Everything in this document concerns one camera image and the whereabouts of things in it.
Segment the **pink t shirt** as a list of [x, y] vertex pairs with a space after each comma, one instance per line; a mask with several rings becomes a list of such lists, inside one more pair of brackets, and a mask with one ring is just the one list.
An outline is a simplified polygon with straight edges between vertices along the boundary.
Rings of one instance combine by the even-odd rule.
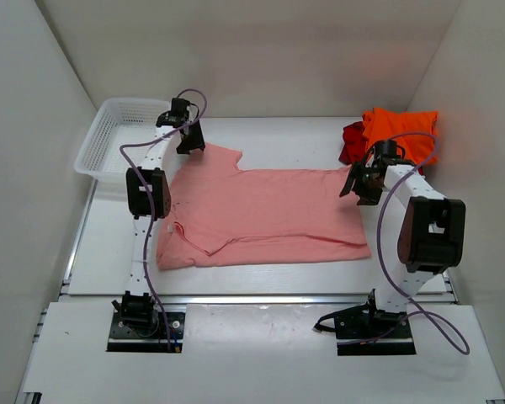
[[348, 167], [241, 170], [241, 158], [208, 145], [177, 171], [159, 270], [369, 258], [357, 199], [339, 194]]

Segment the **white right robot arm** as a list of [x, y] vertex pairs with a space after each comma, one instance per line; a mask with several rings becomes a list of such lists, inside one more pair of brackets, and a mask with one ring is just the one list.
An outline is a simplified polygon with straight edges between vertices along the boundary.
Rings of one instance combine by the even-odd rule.
[[[380, 206], [375, 240], [387, 285], [369, 294], [369, 310], [360, 317], [364, 333], [376, 338], [405, 315], [423, 285], [459, 265], [466, 208], [463, 201], [436, 191], [393, 140], [376, 142], [352, 165], [340, 195], [350, 193], [359, 197], [358, 205]], [[396, 244], [399, 263], [390, 271], [383, 258], [381, 227], [392, 199], [401, 204], [405, 215]]]

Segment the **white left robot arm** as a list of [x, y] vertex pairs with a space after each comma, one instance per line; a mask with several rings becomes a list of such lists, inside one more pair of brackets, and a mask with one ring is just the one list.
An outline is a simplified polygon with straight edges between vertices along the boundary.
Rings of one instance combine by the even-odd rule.
[[167, 315], [150, 279], [150, 264], [156, 232], [171, 209], [169, 179], [177, 172], [179, 157], [204, 150], [200, 118], [205, 107], [187, 100], [181, 92], [168, 110], [155, 121], [155, 135], [149, 141], [126, 143], [119, 152], [128, 164], [125, 172], [127, 205], [135, 233], [131, 259], [132, 291], [126, 291], [114, 305], [121, 321], [141, 335], [167, 323]]

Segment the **red folded t shirt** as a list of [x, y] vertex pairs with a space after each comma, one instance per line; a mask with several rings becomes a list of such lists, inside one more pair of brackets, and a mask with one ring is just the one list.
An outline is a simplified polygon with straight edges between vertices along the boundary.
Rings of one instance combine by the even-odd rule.
[[338, 160], [345, 165], [352, 165], [364, 158], [368, 150], [369, 136], [373, 124], [369, 121], [359, 121], [343, 128], [343, 149]]

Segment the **white plastic mesh basket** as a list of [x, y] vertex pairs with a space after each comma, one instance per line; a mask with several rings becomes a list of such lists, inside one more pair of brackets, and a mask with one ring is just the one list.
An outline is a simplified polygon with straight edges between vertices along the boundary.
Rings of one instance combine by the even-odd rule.
[[125, 184], [130, 164], [120, 153], [124, 144], [156, 138], [159, 115], [168, 101], [150, 98], [109, 98], [103, 102], [81, 145], [74, 169], [106, 184]]

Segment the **orange folded t shirt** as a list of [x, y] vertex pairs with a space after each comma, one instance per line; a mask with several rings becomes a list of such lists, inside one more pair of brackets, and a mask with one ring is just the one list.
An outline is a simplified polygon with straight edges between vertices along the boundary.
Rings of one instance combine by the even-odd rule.
[[396, 142], [406, 151], [407, 160], [415, 164], [422, 163], [433, 151], [434, 141], [429, 136], [409, 135], [409, 132], [428, 133], [436, 137], [438, 117], [437, 111], [395, 113], [382, 108], [367, 110], [362, 115], [366, 149], [377, 141], [407, 133], [406, 136], [397, 138]]

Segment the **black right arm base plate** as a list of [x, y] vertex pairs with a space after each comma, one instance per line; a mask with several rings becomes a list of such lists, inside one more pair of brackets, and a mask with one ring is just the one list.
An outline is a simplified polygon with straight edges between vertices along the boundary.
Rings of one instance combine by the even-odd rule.
[[411, 356], [417, 353], [408, 321], [374, 319], [364, 306], [321, 316], [313, 330], [335, 334], [339, 357]]

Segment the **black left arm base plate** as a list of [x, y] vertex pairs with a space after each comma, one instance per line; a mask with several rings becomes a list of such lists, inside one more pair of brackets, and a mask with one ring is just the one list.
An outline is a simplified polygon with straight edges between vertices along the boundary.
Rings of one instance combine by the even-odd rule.
[[185, 311], [167, 313], [169, 332], [159, 311], [151, 325], [135, 324], [123, 320], [115, 311], [109, 327], [106, 351], [111, 353], [180, 354], [183, 352], [183, 337], [186, 324]]

